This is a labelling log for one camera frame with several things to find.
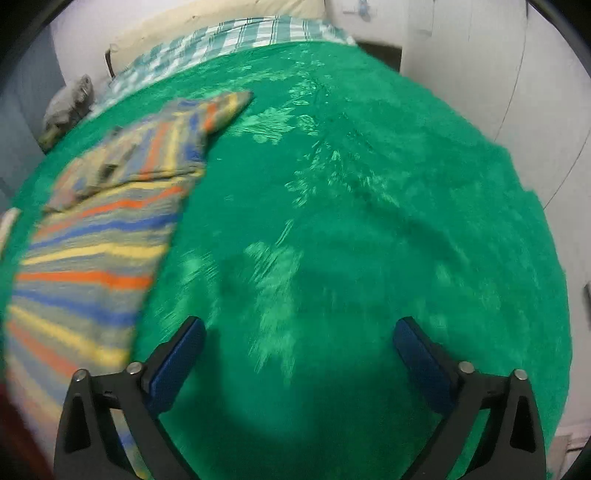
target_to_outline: beige pillow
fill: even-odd
[[[111,65],[117,75],[156,45],[227,20],[291,15],[321,19],[324,0],[197,0],[163,12],[116,37],[110,45]]]

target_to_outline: green blanket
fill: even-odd
[[[1,265],[2,308],[69,160],[172,98],[244,89],[255,100],[211,146],[135,344],[145,359],[188,315],[208,325],[161,418],[196,472],[399,478],[439,420],[393,350],[403,316],[484,372],[526,369],[549,443],[571,346],[540,203],[503,148],[357,48],[219,57],[79,125],[15,199],[25,211]]]

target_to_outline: gray stuffed toy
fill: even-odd
[[[95,100],[95,91],[88,75],[59,90],[49,102],[43,116],[43,133],[39,145],[51,150],[60,139],[82,120]]]

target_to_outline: folded striped blanket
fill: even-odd
[[[250,92],[176,100],[114,132],[58,179],[15,278],[5,324],[10,395],[49,461],[72,373],[121,370],[207,136]]]

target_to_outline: bolt head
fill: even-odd
[[[460,372],[462,373],[468,375],[474,373],[474,365],[472,365],[470,362],[460,362],[458,366],[460,367]]]
[[[143,364],[142,362],[131,362],[126,368],[126,372],[129,373],[130,375],[136,375],[138,373],[140,373],[143,369]]]
[[[514,370],[513,374],[519,378],[519,380],[527,380],[527,372],[521,368]]]
[[[76,372],[74,372],[74,375],[72,375],[72,378],[74,379],[74,382],[79,382],[80,380],[85,379],[87,375],[88,375],[88,370],[84,370],[83,368],[80,368],[79,370],[76,370]]]

